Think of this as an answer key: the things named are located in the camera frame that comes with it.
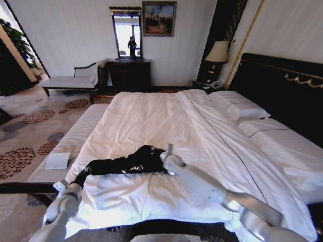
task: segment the mirror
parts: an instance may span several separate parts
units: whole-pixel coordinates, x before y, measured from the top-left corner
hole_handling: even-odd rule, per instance
[[[142,58],[141,8],[110,7],[119,58]]]

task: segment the table lamp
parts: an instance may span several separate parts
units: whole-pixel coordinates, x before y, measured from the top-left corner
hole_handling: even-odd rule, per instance
[[[216,41],[205,60],[211,63],[207,65],[205,78],[205,83],[210,84],[218,79],[222,65],[228,61],[228,42]]]

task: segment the telephone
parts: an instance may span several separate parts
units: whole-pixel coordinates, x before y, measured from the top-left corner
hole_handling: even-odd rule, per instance
[[[212,87],[214,90],[222,89],[222,84],[220,81],[215,81],[210,84],[210,87]]]

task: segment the picture frame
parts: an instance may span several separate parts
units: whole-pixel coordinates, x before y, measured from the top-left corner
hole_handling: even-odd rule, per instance
[[[144,36],[174,36],[176,2],[142,2]]]

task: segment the floral rug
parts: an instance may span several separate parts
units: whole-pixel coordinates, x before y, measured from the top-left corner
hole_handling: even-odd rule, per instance
[[[47,97],[38,85],[0,96],[14,117],[0,126],[0,183],[26,181],[89,106],[89,92],[50,90]],[[28,241],[45,211],[31,196],[0,194],[0,241]]]

